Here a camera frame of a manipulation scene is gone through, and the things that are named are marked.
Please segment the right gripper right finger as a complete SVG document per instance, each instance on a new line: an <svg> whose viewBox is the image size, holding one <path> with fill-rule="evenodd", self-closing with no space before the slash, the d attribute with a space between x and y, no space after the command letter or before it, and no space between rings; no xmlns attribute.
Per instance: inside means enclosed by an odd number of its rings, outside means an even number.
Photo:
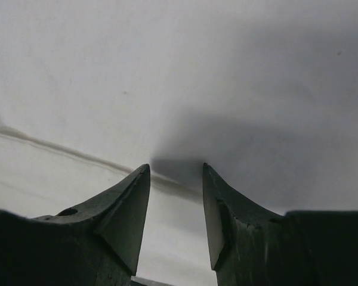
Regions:
<svg viewBox="0 0 358 286"><path fill-rule="evenodd" d="M218 285L358 285L358 211L281 216L202 169L211 268Z"/></svg>

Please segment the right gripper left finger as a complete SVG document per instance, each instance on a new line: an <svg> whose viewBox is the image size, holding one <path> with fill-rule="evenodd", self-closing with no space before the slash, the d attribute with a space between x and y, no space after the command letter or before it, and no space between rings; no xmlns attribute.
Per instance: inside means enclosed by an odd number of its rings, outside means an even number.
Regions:
<svg viewBox="0 0 358 286"><path fill-rule="evenodd" d="M0 210L0 285L129 285L136 274L150 167L55 216Z"/></svg>

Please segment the cream white t shirt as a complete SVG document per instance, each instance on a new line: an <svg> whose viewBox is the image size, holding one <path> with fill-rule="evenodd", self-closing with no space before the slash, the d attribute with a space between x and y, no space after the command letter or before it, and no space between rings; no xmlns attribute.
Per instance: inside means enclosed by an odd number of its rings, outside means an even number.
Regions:
<svg viewBox="0 0 358 286"><path fill-rule="evenodd" d="M358 210L358 1L0 1L0 209L142 164L137 275L215 285L202 165L278 214Z"/></svg>

